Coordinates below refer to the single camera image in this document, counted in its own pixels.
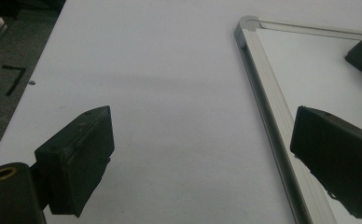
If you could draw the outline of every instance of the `gray floor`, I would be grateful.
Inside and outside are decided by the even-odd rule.
[[[17,20],[8,24],[0,41],[0,141],[56,20],[57,14],[52,11],[24,9]],[[5,69],[3,65],[26,69],[9,96],[20,70]]]

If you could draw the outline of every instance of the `white table surface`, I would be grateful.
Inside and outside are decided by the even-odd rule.
[[[48,223],[291,223],[233,37],[245,15],[362,30],[362,1],[68,0],[0,165],[111,105],[116,149],[82,216]]]

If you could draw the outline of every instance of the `screw hole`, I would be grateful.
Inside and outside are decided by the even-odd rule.
[[[5,167],[0,169],[0,181],[5,180],[16,174],[17,169],[15,167]]]

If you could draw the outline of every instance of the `white board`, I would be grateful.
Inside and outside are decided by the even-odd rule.
[[[362,223],[324,193],[315,177],[307,174],[289,153],[289,124],[300,105],[325,110],[362,129],[362,73],[344,60],[348,50],[362,38],[362,32],[261,21],[256,28],[250,24],[250,30],[244,29],[244,37],[255,41],[247,47],[252,49],[257,70],[264,66],[258,77],[273,116],[278,116],[278,132],[313,223]],[[314,183],[306,184],[299,178],[311,178],[309,181]]]

